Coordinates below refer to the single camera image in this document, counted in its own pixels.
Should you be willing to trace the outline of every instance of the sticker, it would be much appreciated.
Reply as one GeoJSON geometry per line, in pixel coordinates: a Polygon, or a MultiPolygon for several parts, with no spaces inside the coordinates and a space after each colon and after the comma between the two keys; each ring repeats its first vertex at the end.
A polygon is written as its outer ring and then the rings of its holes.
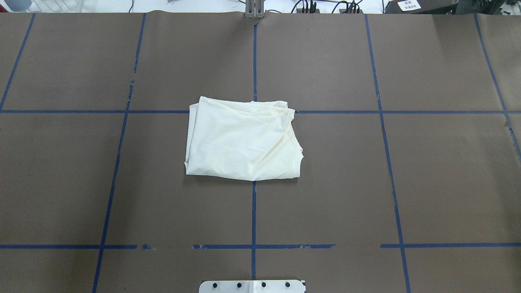
{"type": "Polygon", "coordinates": [[[401,2],[398,2],[398,6],[400,7],[400,9],[402,11],[421,9],[421,6],[417,0],[401,1],[401,2]]]}

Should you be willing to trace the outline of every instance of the folded cloth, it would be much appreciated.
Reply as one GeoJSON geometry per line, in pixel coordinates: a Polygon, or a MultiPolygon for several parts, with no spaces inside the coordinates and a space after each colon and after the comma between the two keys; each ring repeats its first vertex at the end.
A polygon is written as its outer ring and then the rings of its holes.
{"type": "Polygon", "coordinates": [[[242,180],[300,176],[304,157],[284,101],[229,102],[201,97],[190,106],[187,175],[242,180]]]}

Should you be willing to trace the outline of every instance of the white plastic mount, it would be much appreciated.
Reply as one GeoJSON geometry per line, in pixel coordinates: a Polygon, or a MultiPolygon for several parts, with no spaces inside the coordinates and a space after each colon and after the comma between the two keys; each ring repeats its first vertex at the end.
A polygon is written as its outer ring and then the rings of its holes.
{"type": "Polygon", "coordinates": [[[303,280],[204,281],[199,293],[305,293],[303,280]]]}

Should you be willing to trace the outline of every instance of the cloth fold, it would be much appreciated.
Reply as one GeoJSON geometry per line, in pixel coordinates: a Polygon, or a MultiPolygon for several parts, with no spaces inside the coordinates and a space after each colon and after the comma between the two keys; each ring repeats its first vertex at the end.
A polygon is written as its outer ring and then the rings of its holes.
{"type": "Polygon", "coordinates": [[[187,175],[241,180],[300,176],[302,148],[284,101],[230,102],[202,96],[190,106],[187,175]]]}

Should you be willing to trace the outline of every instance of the white cloth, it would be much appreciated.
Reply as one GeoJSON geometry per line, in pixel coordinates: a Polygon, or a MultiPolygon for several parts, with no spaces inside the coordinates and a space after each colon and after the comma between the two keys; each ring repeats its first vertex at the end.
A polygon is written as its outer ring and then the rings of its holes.
{"type": "Polygon", "coordinates": [[[190,106],[187,175],[242,180],[300,176],[304,157],[284,101],[229,102],[201,97],[190,106]]]}

